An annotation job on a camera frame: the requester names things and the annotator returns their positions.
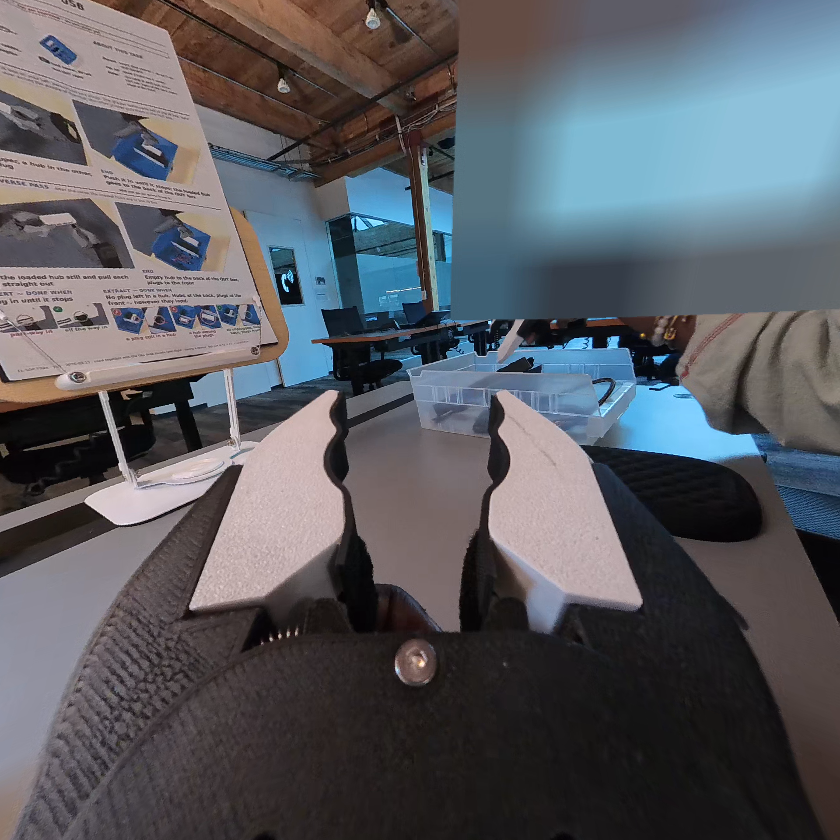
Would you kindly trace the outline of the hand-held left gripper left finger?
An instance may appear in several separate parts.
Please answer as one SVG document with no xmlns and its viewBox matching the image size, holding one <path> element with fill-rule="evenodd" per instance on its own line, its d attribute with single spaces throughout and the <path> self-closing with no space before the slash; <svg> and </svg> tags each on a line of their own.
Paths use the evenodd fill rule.
<svg viewBox="0 0 840 840">
<path fill-rule="evenodd" d="M 353 629 L 375 630 L 377 591 L 359 537 L 344 440 L 343 394 L 328 391 L 248 456 L 198 578 L 190 611 L 256 606 L 277 630 L 303 627 L 304 606 L 339 602 Z"/>
</svg>

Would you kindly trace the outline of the phone icon door window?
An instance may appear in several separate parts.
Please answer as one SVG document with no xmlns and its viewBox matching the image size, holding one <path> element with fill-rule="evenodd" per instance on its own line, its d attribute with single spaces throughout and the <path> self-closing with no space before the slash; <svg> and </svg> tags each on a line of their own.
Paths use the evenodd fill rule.
<svg viewBox="0 0 840 840">
<path fill-rule="evenodd" d="M 270 246 L 268 248 L 270 270 L 274 277 L 280 305 L 302 306 L 304 304 L 298 263 L 293 248 Z"/>
</svg>

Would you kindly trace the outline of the black mesh wrist rest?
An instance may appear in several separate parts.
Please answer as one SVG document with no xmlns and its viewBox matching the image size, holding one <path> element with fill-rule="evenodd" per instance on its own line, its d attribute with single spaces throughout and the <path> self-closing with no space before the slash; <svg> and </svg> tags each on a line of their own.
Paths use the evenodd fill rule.
<svg viewBox="0 0 840 840">
<path fill-rule="evenodd" d="M 584 446 L 677 538 L 745 542 L 760 535 L 763 512 L 750 483 L 724 465 L 699 458 Z"/>
</svg>

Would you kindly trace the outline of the person's right forearm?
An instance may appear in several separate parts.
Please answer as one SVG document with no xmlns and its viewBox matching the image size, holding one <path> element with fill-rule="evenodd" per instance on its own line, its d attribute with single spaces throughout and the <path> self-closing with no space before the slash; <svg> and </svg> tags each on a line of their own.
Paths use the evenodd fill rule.
<svg viewBox="0 0 840 840">
<path fill-rule="evenodd" d="M 709 425 L 839 453 L 839 310 L 699 315 L 679 366 Z"/>
</svg>

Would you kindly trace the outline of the black office chair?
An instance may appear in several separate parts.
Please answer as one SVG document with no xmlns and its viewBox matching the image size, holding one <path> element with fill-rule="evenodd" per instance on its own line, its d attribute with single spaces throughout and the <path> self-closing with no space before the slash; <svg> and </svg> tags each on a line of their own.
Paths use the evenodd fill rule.
<svg viewBox="0 0 840 840">
<path fill-rule="evenodd" d="M 323 309 L 322 318 L 331 339 L 349 338 L 362 334 L 364 327 L 358 309 Z M 403 369 L 399 360 L 371 356 L 371 342 L 338 343 L 330 345 L 332 352 L 332 377 L 338 382 L 349 382 L 353 396 L 365 389 L 373 391 L 382 387 L 384 378 Z"/>
<path fill-rule="evenodd" d="M 151 409 L 173 403 L 187 450 L 201 447 L 188 403 L 197 377 L 134 386 L 127 395 L 108 394 L 122 452 L 128 462 L 155 444 Z M 20 407 L 2 413 L 2 487 L 17 489 L 17 504 L 41 501 L 47 490 L 72 480 L 92 486 L 118 465 L 102 405 L 89 395 L 64 402 Z"/>
</svg>

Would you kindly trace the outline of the wooden top desk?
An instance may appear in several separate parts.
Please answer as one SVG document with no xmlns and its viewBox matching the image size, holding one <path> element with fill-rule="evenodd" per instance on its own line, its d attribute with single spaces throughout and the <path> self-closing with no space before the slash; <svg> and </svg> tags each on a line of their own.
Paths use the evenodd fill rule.
<svg viewBox="0 0 840 840">
<path fill-rule="evenodd" d="M 361 332 L 313 339 L 311 343 L 330 348 L 332 377 L 337 382 L 350 383 L 352 394 L 359 396 L 382 387 L 385 378 L 402 369 L 401 362 L 386 358 L 388 350 L 418 350 L 422 364 L 440 361 L 445 345 L 455 340 L 462 326 L 461 322 L 446 319 L 431 327 Z"/>
</svg>

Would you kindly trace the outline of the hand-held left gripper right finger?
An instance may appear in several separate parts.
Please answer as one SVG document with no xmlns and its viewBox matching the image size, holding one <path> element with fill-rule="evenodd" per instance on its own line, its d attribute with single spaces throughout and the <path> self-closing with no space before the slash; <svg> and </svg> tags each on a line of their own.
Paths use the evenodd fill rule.
<svg viewBox="0 0 840 840">
<path fill-rule="evenodd" d="M 635 613 L 643 605 L 591 458 L 508 391 L 490 400 L 490 487 L 465 556 L 460 628 L 507 609 L 551 634 L 570 606 Z"/>
</svg>

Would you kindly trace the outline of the person's leg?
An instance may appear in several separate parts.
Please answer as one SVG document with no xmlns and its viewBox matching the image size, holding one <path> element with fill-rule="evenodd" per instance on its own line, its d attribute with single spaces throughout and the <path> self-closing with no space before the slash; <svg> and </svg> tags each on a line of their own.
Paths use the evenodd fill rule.
<svg viewBox="0 0 840 840">
<path fill-rule="evenodd" d="M 787 448 L 767 434 L 752 440 L 795 527 L 839 539 L 839 457 Z"/>
</svg>

